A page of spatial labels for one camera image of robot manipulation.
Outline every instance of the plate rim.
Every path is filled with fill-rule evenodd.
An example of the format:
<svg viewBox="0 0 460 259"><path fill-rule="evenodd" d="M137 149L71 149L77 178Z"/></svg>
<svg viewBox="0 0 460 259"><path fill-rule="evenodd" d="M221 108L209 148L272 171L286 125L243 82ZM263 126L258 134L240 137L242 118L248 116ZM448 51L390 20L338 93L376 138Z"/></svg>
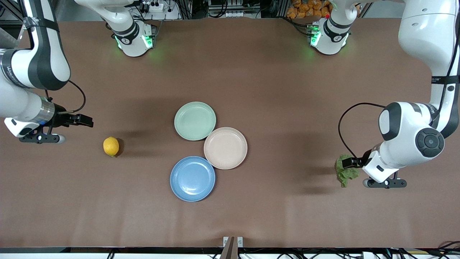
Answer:
<svg viewBox="0 0 460 259"><path fill-rule="evenodd" d="M214 164L211 162L211 160L209 160L209 159L207 158L208 156L207 156L207 152L206 152L206 147L209 145L210 139L212 139L212 136L211 136L211 135L212 135L215 131L217 131L217 130L225 130L225 129L231 129L231 130L235 130L236 132L238 132L238 133L243 137L244 144L245 144L245 147L246 147L246 151L245 151L245 153L244 153L243 159L242 159L237 165L232 166L232 167L229 167L229 168L222 168L222 167L218 167L218 166L214 165ZM241 131L239 131L239 130L237 130L237 129L235 129L235 128L232 128L232 127L221 127L221 128L217 128L217 129L213 130L213 131L208 135L208 137L206 138L206 140L204 141L204 147L203 147L204 156L205 156L206 160L207 160L212 166L214 166L214 167L217 168L217 169L221 169L221 170L230 170L230 169L234 169L234 168L236 168L237 166L241 165L241 164L244 162L244 160L246 159L248 149L249 149L249 147L248 147L248 144L247 144L246 137L243 135L243 133L241 133Z"/></svg>
<svg viewBox="0 0 460 259"><path fill-rule="evenodd" d="M181 163L183 160L185 160L185 159L198 159L198 160L204 160L204 162L209 163L210 168L211 168L210 170L212 171L212 174L214 175L214 177L213 177L213 183L212 183L212 186L211 186L211 188L210 188L210 190L209 190L209 193L207 193L206 196L204 196L203 198L201 198L201 199L199 199L199 200L193 200L193 199L191 199L191 200L185 200L185 199L181 198L181 197L174 191L174 188L173 188L173 178L172 178L172 177L173 177L173 174L172 174L172 173L174 172L174 169L176 168L176 166L177 166L179 163ZM174 165L174 167L172 168L172 170L171 170L171 175L170 175L170 177L169 177L169 184L171 185L171 190L172 190L172 192L173 192L174 195L176 195L176 197L178 197L179 199L181 199L181 200L183 200L183 201L186 201L186 202L197 202L197 201L201 201L201 200L205 199L206 197L208 197L208 196L211 194L211 192L213 192L214 187L215 187L215 184L216 184L216 171L214 170L213 165L212 165L206 158L203 158L203 157L200 157L200 156L188 156L188 157L184 157L184 158L182 158L181 160L179 160L179 161Z"/></svg>
<svg viewBox="0 0 460 259"><path fill-rule="evenodd" d="M180 133L180 131L178 130L178 123L177 123L177 121L179 120L179 118L178 118L179 112L180 112L181 110L183 110L183 109L190 109L190 108L193 108L193 107L197 107L197 106L192 106L193 104L201 104L201 105L204 105L204 106L207 108L208 111L210 110L210 111L212 112L212 115L213 115L213 118L214 118L214 123L213 123L213 126L212 126L211 131L210 131L206 136L204 136L203 138L200 138L200 139L190 139L190 138L186 138L186 137L184 137L184 136ZM179 134L179 136L181 136L183 139L186 139L186 140L189 140L189 141L198 141L198 140L205 139L206 137L209 136L209 134L211 134L211 133L214 131L214 129L216 128L216 124L217 124L217 116L216 116L216 112L214 111L214 109L213 109L209 104L204 103L204 102L200 102L200 101L188 102L188 103L182 105L182 106L177 110L176 115L174 116L174 129L176 130L177 134Z"/></svg>

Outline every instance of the beige plate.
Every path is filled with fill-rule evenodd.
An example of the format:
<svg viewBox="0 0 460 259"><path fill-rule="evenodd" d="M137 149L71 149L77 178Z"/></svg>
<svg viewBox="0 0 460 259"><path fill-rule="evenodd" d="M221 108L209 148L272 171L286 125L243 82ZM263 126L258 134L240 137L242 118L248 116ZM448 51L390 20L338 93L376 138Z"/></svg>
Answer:
<svg viewBox="0 0 460 259"><path fill-rule="evenodd" d="M223 127L211 132L204 142L204 155L216 168L232 169L243 162L247 142L241 132Z"/></svg>

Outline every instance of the green leafy vegetable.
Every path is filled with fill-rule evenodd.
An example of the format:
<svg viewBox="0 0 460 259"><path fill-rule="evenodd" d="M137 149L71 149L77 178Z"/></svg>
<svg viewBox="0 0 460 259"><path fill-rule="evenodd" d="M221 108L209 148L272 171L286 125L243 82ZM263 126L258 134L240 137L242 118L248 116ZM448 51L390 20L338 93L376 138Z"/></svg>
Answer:
<svg viewBox="0 0 460 259"><path fill-rule="evenodd" d="M337 179L342 184L342 188L347 187L348 179L355 179L359 176L359 170L357 168L343 168L342 161L347 158L352 158L352 156L348 154L343 154L335 161L335 171L337 172Z"/></svg>

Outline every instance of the green plate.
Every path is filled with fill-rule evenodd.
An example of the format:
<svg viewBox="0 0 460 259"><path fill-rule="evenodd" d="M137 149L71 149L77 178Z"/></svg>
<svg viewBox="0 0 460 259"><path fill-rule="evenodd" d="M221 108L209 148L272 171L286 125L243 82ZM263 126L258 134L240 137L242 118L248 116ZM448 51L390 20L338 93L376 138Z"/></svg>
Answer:
<svg viewBox="0 0 460 259"><path fill-rule="evenodd" d="M216 126L216 114L213 109L202 102L190 102L177 111L174 127L186 140L202 140Z"/></svg>

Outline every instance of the pile of orange objects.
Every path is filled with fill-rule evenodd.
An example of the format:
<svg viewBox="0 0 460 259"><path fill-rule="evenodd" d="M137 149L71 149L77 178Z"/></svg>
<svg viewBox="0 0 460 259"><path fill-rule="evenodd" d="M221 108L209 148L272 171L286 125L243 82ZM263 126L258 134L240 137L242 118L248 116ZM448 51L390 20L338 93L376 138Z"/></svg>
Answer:
<svg viewBox="0 0 460 259"><path fill-rule="evenodd" d="M334 8L328 0L291 0L292 6L287 10L287 18L304 18L305 16L318 15L329 17Z"/></svg>

